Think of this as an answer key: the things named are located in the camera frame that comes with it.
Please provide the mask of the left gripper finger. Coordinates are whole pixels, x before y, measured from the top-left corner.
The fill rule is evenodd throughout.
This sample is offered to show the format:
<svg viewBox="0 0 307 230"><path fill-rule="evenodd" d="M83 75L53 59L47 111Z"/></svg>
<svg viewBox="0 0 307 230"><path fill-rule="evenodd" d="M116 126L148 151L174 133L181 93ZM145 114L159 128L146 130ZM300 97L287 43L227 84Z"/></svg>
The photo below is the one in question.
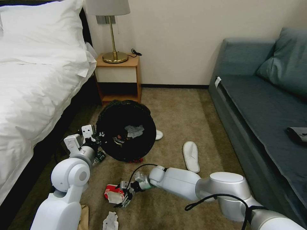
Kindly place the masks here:
<svg viewBox="0 0 307 230"><path fill-rule="evenodd" d="M106 157L106 154L104 152L97 152L95 158L94 158L94 166L101 163Z"/></svg>
<svg viewBox="0 0 307 230"><path fill-rule="evenodd" d="M107 136L104 131L100 131L96 133L96 143L97 144L105 144L107 143Z"/></svg>

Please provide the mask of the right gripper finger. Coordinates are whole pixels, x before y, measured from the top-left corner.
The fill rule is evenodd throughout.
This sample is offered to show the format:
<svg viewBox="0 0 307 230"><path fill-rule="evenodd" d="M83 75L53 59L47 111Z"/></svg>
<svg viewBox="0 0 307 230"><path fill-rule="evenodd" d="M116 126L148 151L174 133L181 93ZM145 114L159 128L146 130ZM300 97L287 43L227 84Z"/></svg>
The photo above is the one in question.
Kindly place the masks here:
<svg viewBox="0 0 307 230"><path fill-rule="evenodd" d="M125 196L124 196L124 207L127 207L129 203L131 202L134 195L134 190L126 190Z"/></svg>
<svg viewBox="0 0 307 230"><path fill-rule="evenodd" d="M118 204L115 204L114 208L125 208L128 205L128 194L121 194L118 197Z"/></svg>

